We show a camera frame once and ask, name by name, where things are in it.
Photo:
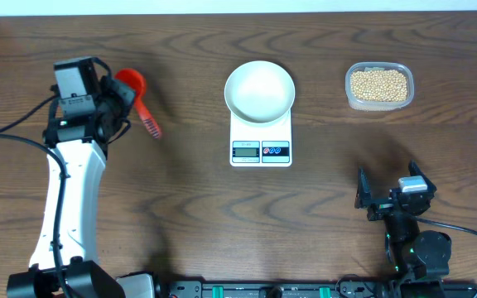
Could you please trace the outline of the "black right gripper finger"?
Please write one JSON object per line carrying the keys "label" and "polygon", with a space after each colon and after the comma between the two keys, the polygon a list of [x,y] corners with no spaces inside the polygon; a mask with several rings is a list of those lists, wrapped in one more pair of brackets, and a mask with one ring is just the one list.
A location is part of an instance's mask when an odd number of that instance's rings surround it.
{"label": "black right gripper finger", "polygon": [[411,176],[419,175],[426,183],[429,191],[434,190],[434,184],[426,177],[426,175],[420,170],[419,166],[414,160],[411,160],[408,164],[408,170]]}
{"label": "black right gripper finger", "polygon": [[367,176],[365,175],[364,169],[360,167],[358,169],[358,186],[355,196],[355,206],[368,207],[371,199],[372,193],[369,187]]}

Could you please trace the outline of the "red plastic measuring scoop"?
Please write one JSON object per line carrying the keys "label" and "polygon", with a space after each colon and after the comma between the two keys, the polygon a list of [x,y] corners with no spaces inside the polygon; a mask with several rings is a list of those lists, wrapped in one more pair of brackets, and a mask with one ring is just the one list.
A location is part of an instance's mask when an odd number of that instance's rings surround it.
{"label": "red plastic measuring scoop", "polygon": [[155,118],[151,115],[147,106],[142,101],[143,97],[147,93],[146,79],[135,69],[122,69],[115,75],[115,78],[125,83],[128,87],[135,91],[136,95],[133,107],[136,109],[138,117],[142,121],[148,133],[154,139],[160,139],[162,136],[161,129]]}

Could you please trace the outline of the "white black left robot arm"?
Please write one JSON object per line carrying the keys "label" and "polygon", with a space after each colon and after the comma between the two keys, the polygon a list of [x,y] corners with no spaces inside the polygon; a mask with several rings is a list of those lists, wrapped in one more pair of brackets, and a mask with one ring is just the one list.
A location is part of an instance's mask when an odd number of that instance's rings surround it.
{"label": "white black left robot arm", "polygon": [[113,279],[99,266],[96,217],[99,185],[108,145],[129,128],[132,108],[142,106],[147,82],[136,70],[120,70],[103,78],[101,90],[79,96],[60,86],[62,118],[51,117],[44,149],[50,167],[41,236],[27,272],[13,274],[9,297],[134,297],[153,293],[149,277],[142,281]]}

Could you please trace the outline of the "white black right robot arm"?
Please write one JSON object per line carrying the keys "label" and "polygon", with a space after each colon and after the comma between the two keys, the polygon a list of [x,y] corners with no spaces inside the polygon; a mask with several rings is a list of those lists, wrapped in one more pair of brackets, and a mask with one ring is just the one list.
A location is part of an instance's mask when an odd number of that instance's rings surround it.
{"label": "white black right robot arm", "polygon": [[417,217],[431,207],[436,186],[415,161],[408,164],[410,175],[398,180],[388,196],[372,195],[369,180],[358,170],[354,207],[366,209],[368,221],[382,221],[386,228],[387,255],[397,277],[389,282],[394,297],[444,297],[441,278],[448,275],[451,238],[434,230],[421,231]]}

